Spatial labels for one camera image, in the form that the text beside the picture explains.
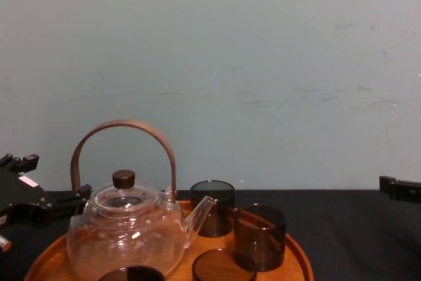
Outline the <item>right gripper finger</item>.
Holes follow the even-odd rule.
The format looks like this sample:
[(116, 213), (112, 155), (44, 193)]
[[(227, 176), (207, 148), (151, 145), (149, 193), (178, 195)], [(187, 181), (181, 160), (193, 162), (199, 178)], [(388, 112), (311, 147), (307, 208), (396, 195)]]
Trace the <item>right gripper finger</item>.
[(379, 190), (399, 201), (420, 201), (420, 182), (399, 180), (390, 176), (379, 177)]

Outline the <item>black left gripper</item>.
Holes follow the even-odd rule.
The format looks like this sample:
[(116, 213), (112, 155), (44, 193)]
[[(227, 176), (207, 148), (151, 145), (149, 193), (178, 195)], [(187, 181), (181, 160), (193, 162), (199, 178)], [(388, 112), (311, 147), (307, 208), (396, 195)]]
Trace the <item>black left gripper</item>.
[(47, 224), (50, 218), (70, 218), (84, 212), (92, 193), (89, 184), (75, 192), (45, 191), (30, 178), (17, 174), (35, 170), (38, 162), (36, 154), (1, 157), (1, 228), (21, 222)]

